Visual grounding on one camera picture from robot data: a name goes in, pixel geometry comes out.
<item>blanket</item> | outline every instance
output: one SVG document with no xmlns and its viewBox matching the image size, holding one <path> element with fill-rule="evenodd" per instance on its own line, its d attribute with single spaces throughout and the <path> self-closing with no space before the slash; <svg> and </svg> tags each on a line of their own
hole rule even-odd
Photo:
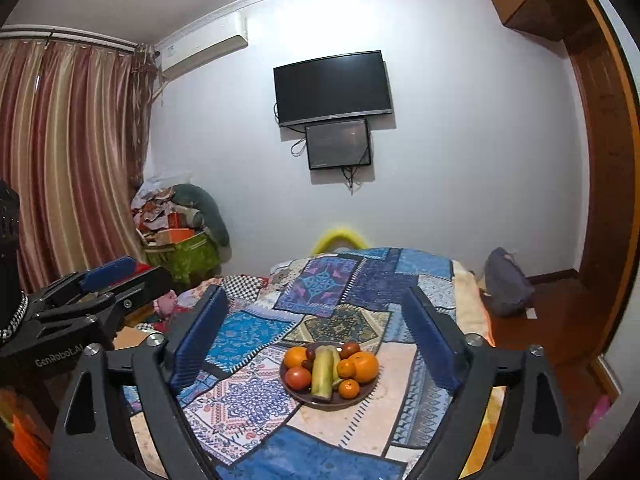
<svg viewBox="0 0 640 480">
<path fill-rule="evenodd" d="M 492 341 L 473 275 L 457 262 L 409 248 L 320 254 L 279 264 L 268 279 L 213 278 L 179 301 L 193 305 L 210 285 L 225 289 L 229 314 L 197 380 L 177 401 L 223 480 L 408 475 L 450 396 L 434 384 L 402 318 L 407 287 L 418 285 L 463 332 Z M 290 346 L 329 340 L 356 340 L 380 363 L 372 394 L 337 412 L 300 405 L 286 393 L 278 372 Z M 125 393 L 145 465 L 166 476 L 137 392 L 126 386 Z M 502 394 L 494 388 L 461 476 L 480 469 Z"/>
</svg>

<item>wall-mounted tv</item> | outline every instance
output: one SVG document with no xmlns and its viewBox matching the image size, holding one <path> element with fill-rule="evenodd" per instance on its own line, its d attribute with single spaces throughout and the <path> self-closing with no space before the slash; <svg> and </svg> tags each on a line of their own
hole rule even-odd
<svg viewBox="0 0 640 480">
<path fill-rule="evenodd" d="M 279 66 L 273 78 L 280 126 L 393 111 L 379 50 Z"/>
</svg>

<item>fruit plate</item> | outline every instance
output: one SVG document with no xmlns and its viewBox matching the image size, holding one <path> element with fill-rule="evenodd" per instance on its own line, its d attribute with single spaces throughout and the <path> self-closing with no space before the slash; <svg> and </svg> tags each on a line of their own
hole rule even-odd
<svg viewBox="0 0 640 480">
<path fill-rule="evenodd" d="M 342 349 L 343 343 L 338 343 L 336 341 L 317 341 L 315 343 L 309 343 L 300 346 L 315 349 L 322 345 L 333 345 L 338 349 L 339 352 Z M 347 408 L 348 406 L 353 406 L 354 404 L 361 402 L 373 391 L 373 388 L 376 387 L 376 383 L 378 382 L 378 377 L 376 376 L 375 379 L 369 381 L 368 383 L 361 384 L 360 393 L 353 399 L 343 399 L 337 391 L 334 391 L 331 401 L 323 402 L 322 400 L 314 399 L 311 396 L 311 388 L 305 388 L 304 390 L 300 391 L 292 390 L 291 388 L 289 388 L 289 386 L 287 386 L 287 383 L 284 381 L 284 374 L 286 373 L 287 367 L 284 365 L 284 363 L 280 363 L 280 381 L 282 382 L 282 386 L 284 386 L 284 389 L 291 397 L 299 400 L 300 402 L 304 402 L 309 406 L 313 406 L 314 408 L 327 411 L 341 410 L 343 408 Z"/>
</svg>

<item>air conditioner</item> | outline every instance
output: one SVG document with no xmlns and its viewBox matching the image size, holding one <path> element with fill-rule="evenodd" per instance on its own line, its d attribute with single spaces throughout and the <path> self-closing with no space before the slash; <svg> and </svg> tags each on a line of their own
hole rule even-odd
<svg viewBox="0 0 640 480">
<path fill-rule="evenodd" d="M 233 12 L 164 47 L 161 50 L 162 72 L 166 79 L 176 79 L 248 44 L 244 19 L 239 12 Z"/>
</svg>

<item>tomato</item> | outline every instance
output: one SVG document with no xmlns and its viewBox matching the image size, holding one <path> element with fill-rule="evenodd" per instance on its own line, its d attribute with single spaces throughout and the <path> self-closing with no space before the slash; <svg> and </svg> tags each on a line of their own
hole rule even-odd
<svg viewBox="0 0 640 480">
<path fill-rule="evenodd" d="M 292 390 L 303 390 L 311 384 L 311 372 L 302 366 L 294 366 L 284 374 L 284 381 Z"/>
<path fill-rule="evenodd" d="M 342 350 L 340 350 L 340 358 L 348 359 L 353 354 L 359 351 L 360 351 L 360 345 L 355 341 L 349 341 L 348 343 L 345 343 L 344 345 L 342 345 Z"/>
</svg>

